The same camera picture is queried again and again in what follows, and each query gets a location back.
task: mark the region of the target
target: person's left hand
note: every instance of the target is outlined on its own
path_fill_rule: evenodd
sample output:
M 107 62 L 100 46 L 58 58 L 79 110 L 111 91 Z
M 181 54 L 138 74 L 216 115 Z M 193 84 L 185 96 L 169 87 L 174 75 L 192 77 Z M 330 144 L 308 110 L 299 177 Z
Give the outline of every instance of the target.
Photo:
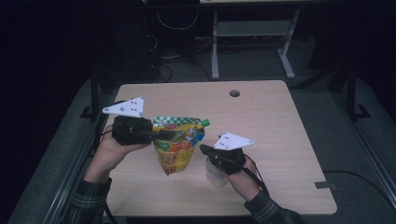
M 254 175 L 256 175 L 257 171 L 254 161 L 250 157 L 246 157 L 246 159 L 247 161 L 245 162 L 244 167 L 248 168 Z M 259 185 L 244 171 L 240 170 L 233 175 L 226 175 L 219 168 L 218 170 L 227 177 L 231 186 L 233 186 L 233 189 L 247 202 L 250 202 L 259 194 Z
M 112 125 L 109 125 L 105 132 L 111 129 Z M 111 132 L 104 134 L 84 180 L 92 183 L 106 183 L 110 171 L 114 170 L 128 153 L 147 146 L 149 144 L 122 146 L 112 137 Z

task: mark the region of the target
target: plaid sleeve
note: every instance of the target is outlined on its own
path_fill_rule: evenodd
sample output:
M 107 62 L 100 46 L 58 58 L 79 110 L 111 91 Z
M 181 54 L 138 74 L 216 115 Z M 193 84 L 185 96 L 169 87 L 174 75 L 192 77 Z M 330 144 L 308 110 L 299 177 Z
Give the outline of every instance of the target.
M 298 213 L 283 209 L 262 191 L 245 207 L 260 224 L 306 224 Z
M 110 186 L 111 178 L 105 184 L 81 180 L 60 223 L 102 223 Z

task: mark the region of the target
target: bottle cap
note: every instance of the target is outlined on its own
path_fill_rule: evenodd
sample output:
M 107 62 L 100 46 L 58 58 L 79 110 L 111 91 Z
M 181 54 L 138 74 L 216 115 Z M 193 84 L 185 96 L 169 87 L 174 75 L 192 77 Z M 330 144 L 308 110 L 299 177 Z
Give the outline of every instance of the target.
M 208 119 L 205 119 L 205 120 L 202 120 L 202 121 L 201 121 L 201 124 L 202 124 L 202 126 L 206 127 L 206 126 L 209 126 L 209 125 L 210 125 L 210 122 L 209 122 Z

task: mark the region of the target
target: table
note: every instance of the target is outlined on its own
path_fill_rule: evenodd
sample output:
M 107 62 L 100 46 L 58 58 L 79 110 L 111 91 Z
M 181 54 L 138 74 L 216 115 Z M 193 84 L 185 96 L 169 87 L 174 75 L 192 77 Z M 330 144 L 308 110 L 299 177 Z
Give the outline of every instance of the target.
M 240 96 L 232 97 L 232 90 Z M 222 132 L 253 139 L 255 144 L 244 152 L 257 162 L 271 197 L 281 206 L 300 214 L 336 211 L 330 190 L 316 188 L 326 179 L 283 81 L 124 85 L 116 101 L 141 95 L 146 119 L 209 119 L 202 144 L 213 145 Z M 219 188 L 207 180 L 205 159 L 196 148 L 185 171 L 166 176 L 153 146 L 130 153 L 110 174 L 111 212 L 127 217 L 249 215 L 229 183 Z

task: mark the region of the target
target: snack bag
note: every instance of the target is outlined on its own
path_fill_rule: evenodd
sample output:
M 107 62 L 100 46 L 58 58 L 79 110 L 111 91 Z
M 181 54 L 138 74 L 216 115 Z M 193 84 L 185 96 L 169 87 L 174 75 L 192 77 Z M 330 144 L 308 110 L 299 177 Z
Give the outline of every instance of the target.
M 186 169 L 198 143 L 205 136 L 204 127 L 209 120 L 194 118 L 155 117 L 153 131 L 161 129 L 176 132 L 171 140 L 155 139 L 153 141 L 158 154 L 158 161 L 166 175 Z

